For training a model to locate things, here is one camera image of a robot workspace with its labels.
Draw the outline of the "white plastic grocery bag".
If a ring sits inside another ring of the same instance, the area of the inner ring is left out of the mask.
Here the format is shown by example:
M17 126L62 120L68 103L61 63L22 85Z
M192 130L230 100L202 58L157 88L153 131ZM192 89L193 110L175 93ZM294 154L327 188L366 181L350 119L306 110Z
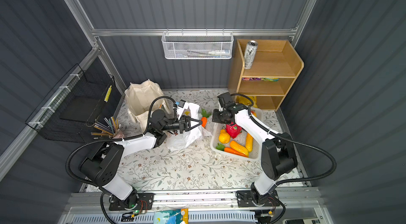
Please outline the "white plastic grocery bag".
M201 119L199 115L200 106L192 102L186 102L185 110L182 116L190 116L195 119ZM212 133L202 126L195 128L190 132L179 133L178 135L169 136L166 139L166 147L171 151L182 150L189 147L205 137L212 136Z

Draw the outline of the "cream canvas tote bag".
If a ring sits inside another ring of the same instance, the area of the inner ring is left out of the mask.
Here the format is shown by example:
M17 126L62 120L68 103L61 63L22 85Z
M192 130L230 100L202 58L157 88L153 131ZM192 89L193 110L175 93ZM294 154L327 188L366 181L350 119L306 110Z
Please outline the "cream canvas tote bag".
M125 91L129 117L134 123L140 125L142 132L147 128L151 103L163 95L160 86L149 79L140 84L130 83Z

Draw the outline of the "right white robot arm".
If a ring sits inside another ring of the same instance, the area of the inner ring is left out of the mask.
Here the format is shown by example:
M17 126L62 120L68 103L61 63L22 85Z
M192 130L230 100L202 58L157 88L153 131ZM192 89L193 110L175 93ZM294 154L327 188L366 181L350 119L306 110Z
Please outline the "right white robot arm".
M314 145L294 141L288 133L278 133L253 116L251 113L253 100L248 96L226 92L217 98L221 109L214 110L213 122L240 126L262 147L260 159L262 173L251 185L251 200L255 205L264 205L268 196L282 184L316 181L335 172L337 162L330 153ZM290 173L298 165L295 145L323 154L331 161L332 166L322 174L280 180L282 175Z

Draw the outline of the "small orange carrot toy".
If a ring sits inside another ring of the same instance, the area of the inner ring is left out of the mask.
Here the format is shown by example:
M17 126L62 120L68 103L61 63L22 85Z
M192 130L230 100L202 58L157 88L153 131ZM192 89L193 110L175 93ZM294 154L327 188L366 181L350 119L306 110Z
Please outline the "small orange carrot toy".
M202 108L202 127L206 128L207 122L209 117L211 116L211 112L208 112L207 110L205 110L204 108Z

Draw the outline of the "yellow bell pepper toy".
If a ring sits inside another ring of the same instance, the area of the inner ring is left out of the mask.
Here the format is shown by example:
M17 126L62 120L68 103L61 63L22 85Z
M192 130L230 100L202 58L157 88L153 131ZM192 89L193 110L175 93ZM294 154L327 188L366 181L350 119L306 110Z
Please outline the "yellow bell pepper toy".
M225 129L222 129L218 137L219 142L221 144L227 144L230 142L230 139L231 139L230 135L226 132Z

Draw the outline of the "yellow snack packet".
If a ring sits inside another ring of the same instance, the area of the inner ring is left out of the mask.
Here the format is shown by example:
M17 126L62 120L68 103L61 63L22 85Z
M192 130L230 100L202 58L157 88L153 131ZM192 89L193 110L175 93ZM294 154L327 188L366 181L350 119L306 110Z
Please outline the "yellow snack packet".
M257 97L256 96L248 96L248 98L253 101L253 107L257 108L258 107L257 106ZM242 96L238 96L236 100L237 100L237 102L239 104L249 106L252 103L249 99L247 99L245 97L242 97Z

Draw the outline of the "white plastic fruit basket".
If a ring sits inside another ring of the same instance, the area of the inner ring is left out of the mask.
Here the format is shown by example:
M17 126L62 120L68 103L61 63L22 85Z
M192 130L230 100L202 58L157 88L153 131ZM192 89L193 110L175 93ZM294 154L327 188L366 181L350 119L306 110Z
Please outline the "white plastic fruit basket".
M218 144L222 144L218 138L220 136L221 130L225 130L226 129L226 125L225 124L219 124L219 123L213 123L214 125L214 131L213 131L213 135L211 138L211 143L210 143L210 148L217 154L222 154L225 155L227 157L231 157L231 158L238 158L244 161L258 161L261 157L261 151L262 151L262 144L259 144L255 139L253 140L253 150L252 152L250 152L248 154L248 156L241 156L238 154L233 154L233 153L228 153L225 151L221 151L218 150L216 147ZM236 138L231 138L231 141L235 141L236 143L238 143L241 146L245 146L246 143L246 136L247 136L247 131L245 131L244 129L242 129L242 131L240 132L240 134L236 137ZM230 142L229 143L223 143L225 148L230 148Z

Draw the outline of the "yellow long pepper toy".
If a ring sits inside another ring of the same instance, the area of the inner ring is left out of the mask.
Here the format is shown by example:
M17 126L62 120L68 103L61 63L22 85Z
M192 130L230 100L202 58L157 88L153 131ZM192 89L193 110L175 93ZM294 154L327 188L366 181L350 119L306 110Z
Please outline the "yellow long pepper toy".
M250 134L247 134L245 140L245 148L248 150L249 153L253 150L253 137Z

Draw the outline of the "yellow corn toy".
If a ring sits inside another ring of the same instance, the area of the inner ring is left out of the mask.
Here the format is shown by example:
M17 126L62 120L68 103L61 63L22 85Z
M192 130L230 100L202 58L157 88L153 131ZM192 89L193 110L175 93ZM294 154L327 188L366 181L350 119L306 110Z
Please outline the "yellow corn toy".
M239 143L235 142L235 141L231 141L230 147L231 147L233 150L235 150L235 151L237 151L237 152L239 152L239 153L245 155L246 157L249 156L249 151L248 151L248 149L247 149L246 147L240 145Z

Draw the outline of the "floral table mat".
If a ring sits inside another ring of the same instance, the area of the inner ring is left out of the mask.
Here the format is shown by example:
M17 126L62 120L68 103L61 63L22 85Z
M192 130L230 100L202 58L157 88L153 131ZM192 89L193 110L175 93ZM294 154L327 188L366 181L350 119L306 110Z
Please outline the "floral table mat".
M218 106L217 96L225 90L165 91L175 100L197 103L212 112ZM274 111L263 110L262 121L273 130L282 132ZM141 133L132 122L122 97L116 108L117 121L125 136ZM186 149L171 151L166 142L153 150L140 151L122 159L118 174L137 190L198 190L248 188L262 172L259 161L244 161L215 153L210 148L211 137L192 143Z

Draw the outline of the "wooden shelf unit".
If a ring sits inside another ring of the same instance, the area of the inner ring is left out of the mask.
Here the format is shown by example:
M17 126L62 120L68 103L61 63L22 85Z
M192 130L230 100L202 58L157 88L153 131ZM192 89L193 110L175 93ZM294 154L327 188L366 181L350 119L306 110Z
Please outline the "wooden shelf unit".
M248 40L236 40L228 90L256 97L258 108L276 111L302 72L304 62L288 40L257 40L257 43L253 65L245 69Z

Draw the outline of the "cup of coloured pencils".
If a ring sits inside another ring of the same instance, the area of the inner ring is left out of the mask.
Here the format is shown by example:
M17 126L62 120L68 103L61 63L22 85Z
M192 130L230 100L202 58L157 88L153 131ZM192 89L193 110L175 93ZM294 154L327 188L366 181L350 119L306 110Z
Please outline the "cup of coloured pencils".
M91 132L91 136L98 137L109 137L109 138L123 138L124 133L122 131L121 124L114 117L105 117L101 122L94 122L92 125L94 129Z

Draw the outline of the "teal printed booklet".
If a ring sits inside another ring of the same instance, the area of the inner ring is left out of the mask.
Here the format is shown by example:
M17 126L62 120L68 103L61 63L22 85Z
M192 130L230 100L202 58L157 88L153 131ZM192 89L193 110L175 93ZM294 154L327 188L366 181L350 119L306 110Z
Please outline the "teal printed booklet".
M153 223L154 224L188 224L189 223L188 209L183 208L183 209L155 212Z

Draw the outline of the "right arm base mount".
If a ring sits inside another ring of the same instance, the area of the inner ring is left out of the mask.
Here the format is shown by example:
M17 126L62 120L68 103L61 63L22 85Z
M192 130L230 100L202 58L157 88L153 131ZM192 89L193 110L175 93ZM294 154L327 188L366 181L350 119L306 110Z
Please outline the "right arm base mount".
M249 207L268 207L274 208L280 206L280 203L277 201L278 194L276 191L268 193L265 195L257 195L252 191L248 190L239 190L235 192L237 198L237 204L240 208L249 208Z

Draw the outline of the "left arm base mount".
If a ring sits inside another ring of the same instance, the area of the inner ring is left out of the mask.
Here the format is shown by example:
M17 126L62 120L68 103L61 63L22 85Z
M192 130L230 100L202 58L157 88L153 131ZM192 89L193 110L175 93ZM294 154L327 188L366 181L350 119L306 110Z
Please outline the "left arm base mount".
M109 199L109 211L147 211L152 209L154 193L131 193L125 200L112 195Z

